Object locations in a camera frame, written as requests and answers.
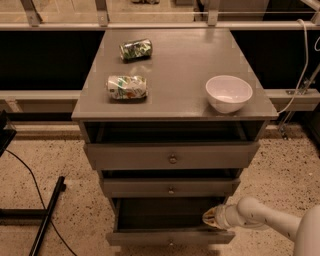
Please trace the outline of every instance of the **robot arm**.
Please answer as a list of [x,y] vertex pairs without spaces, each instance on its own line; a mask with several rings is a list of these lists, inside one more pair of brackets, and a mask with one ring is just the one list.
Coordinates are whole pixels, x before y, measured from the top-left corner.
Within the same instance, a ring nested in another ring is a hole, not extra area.
[[320,206],[303,218],[273,210],[253,197],[244,197],[236,205],[219,205],[203,215],[204,223],[220,229],[270,227],[284,235],[294,246],[294,256],[320,255]]

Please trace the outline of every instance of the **metal stand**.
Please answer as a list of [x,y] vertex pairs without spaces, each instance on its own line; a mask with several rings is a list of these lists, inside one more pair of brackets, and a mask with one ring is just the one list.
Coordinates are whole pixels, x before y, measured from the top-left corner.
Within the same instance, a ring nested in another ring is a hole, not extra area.
[[286,133],[286,127],[287,127],[287,124],[291,121],[294,113],[295,113],[295,111],[286,112],[284,117],[281,119],[281,121],[279,123],[278,131],[281,133],[281,136],[284,140],[289,139],[287,136],[287,133]]
[[39,253],[59,194],[66,189],[64,179],[62,176],[58,178],[47,209],[0,209],[1,225],[35,225],[42,220],[29,256]]

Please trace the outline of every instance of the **speckled floor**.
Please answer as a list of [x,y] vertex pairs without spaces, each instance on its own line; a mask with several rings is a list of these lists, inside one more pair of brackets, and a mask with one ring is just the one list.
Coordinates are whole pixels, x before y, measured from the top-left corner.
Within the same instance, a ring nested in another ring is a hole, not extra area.
[[[67,189],[58,199],[53,222],[79,256],[292,255],[292,242],[273,230],[239,228],[234,230],[236,237],[229,245],[111,248],[105,236],[112,230],[114,216],[83,152],[84,142],[77,127],[63,127],[63,131],[59,126],[46,131],[19,129],[8,149],[33,170],[46,204],[57,178],[66,176]],[[229,203],[250,195],[296,216],[320,204],[319,151],[299,125],[290,125],[288,135],[290,140],[284,141],[272,126],[268,127]],[[0,208],[41,208],[28,170],[7,152],[0,158],[0,182]],[[36,226],[0,226],[0,254],[29,255],[36,233]],[[49,226],[40,255],[72,254]]]

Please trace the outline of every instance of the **glass panel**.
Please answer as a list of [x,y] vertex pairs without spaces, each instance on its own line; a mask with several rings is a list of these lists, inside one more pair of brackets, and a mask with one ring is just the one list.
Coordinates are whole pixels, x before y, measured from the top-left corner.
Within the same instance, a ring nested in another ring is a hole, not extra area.
[[[207,21],[209,0],[106,0],[111,22]],[[218,21],[310,20],[315,11],[301,0],[211,0]]]
[[95,0],[33,0],[44,23],[97,23]]
[[28,21],[20,0],[0,0],[0,23],[21,22]]
[[[319,0],[101,0],[112,23],[310,20]],[[44,23],[98,23],[96,0],[33,0]],[[0,23],[27,22],[21,0],[0,0]]]
[[192,0],[107,0],[107,6],[111,22],[154,23],[194,20]]

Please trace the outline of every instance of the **cabinet top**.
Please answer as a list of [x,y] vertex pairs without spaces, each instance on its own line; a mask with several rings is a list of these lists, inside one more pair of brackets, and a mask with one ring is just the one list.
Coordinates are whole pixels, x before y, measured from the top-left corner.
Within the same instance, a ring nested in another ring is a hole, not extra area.
[[[148,38],[150,59],[124,63],[119,45]],[[111,75],[147,79],[148,97],[134,102],[110,99]],[[248,82],[253,97],[241,110],[220,114],[206,99],[213,76],[232,75]],[[277,112],[227,29],[107,29],[77,102],[74,120],[270,120]]]

